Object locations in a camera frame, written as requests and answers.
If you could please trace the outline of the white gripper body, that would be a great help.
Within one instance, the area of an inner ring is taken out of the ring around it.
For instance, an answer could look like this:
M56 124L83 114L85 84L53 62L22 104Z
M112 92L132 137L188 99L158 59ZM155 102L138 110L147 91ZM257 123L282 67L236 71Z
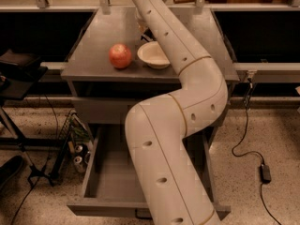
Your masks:
M138 10L135 10L135 19L140 28L145 29L147 27L147 23L145 22Z

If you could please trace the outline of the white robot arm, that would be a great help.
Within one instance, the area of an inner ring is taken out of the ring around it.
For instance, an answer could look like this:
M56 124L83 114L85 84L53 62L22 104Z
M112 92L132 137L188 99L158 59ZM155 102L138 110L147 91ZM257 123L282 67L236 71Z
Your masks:
M162 0L132 0L179 77L181 88L134 105L125 132L155 225L220 225L183 139L213 124L228 89L203 45Z

